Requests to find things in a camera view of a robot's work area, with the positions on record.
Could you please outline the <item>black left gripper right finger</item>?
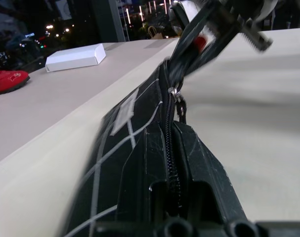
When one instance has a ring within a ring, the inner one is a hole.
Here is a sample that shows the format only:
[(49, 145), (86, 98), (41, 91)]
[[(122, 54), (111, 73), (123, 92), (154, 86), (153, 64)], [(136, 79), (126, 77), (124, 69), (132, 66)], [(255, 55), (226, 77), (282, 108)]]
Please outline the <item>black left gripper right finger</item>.
[(244, 210), (221, 162), (192, 127), (176, 121), (173, 130), (186, 168), (187, 220), (246, 222)]

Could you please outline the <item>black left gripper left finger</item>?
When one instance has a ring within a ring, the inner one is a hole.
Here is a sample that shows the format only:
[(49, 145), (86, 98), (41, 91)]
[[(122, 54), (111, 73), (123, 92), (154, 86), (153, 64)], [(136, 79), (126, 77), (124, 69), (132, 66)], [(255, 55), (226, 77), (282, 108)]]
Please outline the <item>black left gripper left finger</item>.
[(164, 135), (158, 122), (141, 133), (124, 164), (116, 220), (160, 224), (169, 190)]

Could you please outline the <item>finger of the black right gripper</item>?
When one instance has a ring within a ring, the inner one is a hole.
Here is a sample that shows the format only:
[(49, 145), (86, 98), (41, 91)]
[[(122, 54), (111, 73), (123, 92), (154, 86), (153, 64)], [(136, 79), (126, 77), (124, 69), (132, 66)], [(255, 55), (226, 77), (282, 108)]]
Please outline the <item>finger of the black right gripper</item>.
[(218, 57), (230, 43), (230, 32), (216, 37), (207, 46), (205, 41), (204, 36), (183, 32), (183, 77)]
[(168, 60), (170, 77), (184, 77), (217, 58), (225, 49), (225, 33), (215, 36), (206, 48), (195, 44), (203, 28), (211, 23), (224, 26), (224, 6), (218, 0), (204, 0), (197, 15), (185, 27), (176, 48)]

